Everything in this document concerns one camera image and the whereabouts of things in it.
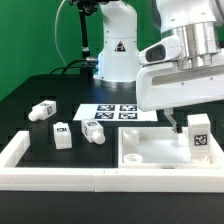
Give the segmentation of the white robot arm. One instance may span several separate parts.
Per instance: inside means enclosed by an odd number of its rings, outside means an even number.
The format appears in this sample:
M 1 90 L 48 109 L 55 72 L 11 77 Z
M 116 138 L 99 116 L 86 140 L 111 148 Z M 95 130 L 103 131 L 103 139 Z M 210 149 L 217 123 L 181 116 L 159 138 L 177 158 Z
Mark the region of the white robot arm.
M 101 0 L 104 47 L 94 82 L 136 88 L 138 108 L 163 110 L 224 99 L 224 0 L 154 0 L 161 40 L 137 49 L 137 13 L 122 0 Z

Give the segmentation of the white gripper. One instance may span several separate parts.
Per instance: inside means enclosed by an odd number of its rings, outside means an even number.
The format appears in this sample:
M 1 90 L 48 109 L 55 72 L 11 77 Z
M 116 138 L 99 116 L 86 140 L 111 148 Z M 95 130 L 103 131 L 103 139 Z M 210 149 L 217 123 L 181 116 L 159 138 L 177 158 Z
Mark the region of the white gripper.
M 136 98 L 142 111 L 165 109 L 172 130 L 181 133 L 172 108 L 224 99 L 224 60 L 184 71 L 174 62 L 144 67 L 137 76 Z

